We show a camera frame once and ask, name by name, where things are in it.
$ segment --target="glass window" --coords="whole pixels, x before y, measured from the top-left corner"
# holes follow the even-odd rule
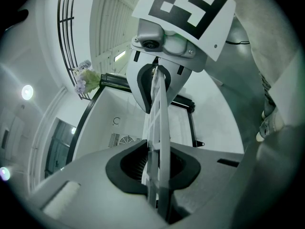
[[[49,147],[45,177],[65,167],[75,127],[59,121]]]

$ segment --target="flower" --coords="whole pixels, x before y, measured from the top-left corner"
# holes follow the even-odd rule
[[[81,81],[78,82],[75,87],[74,90],[77,94],[82,94],[84,93],[84,91],[86,90],[86,86],[85,86],[86,82],[85,81]]]
[[[83,77],[83,75],[81,73],[79,73],[79,74],[75,75],[75,80],[76,80],[76,83],[82,82],[84,80],[84,77]]]
[[[85,60],[78,65],[80,71],[84,69],[88,69],[91,66],[91,62],[89,60]]]

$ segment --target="ceiling light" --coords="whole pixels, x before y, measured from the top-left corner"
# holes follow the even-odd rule
[[[24,100],[30,100],[33,97],[33,93],[33,88],[30,85],[26,85],[21,91],[21,96]]]
[[[118,61],[120,58],[122,58],[122,57],[125,55],[125,53],[126,53],[126,51],[120,53],[118,56],[116,56],[116,57],[114,58],[114,61],[115,61],[115,62]]]
[[[71,134],[74,135],[75,131],[76,131],[76,128],[73,127],[72,130],[71,130]]]
[[[10,178],[10,171],[6,167],[0,168],[0,177],[3,181],[7,181]]]

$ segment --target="railing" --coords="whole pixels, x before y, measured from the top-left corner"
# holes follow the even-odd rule
[[[61,54],[73,86],[76,80],[73,69],[78,66],[73,43],[73,5],[74,0],[58,0],[57,30]],[[79,94],[80,99],[91,100],[88,94]]]

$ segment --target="black opening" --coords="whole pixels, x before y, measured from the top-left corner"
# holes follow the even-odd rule
[[[183,67],[182,65],[180,65],[177,74],[178,74],[178,75],[181,75],[183,70],[184,70],[184,67]]]
[[[133,61],[138,62],[139,56],[140,56],[140,51],[137,51],[137,52],[135,53],[135,56],[134,56],[134,60],[133,60]]]
[[[224,164],[224,165],[232,166],[232,167],[238,167],[238,165],[239,165],[239,162],[237,162],[237,161],[228,160],[228,159],[224,159],[224,158],[219,159],[217,162],[220,164]]]
[[[2,144],[1,144],[1,148],[3,148],[3,149],[5,149],[5,145],[6,145],[6,141],[8,140],[9,133],[10,132],[8,130],[5,130],[5,132],[4,132]]]

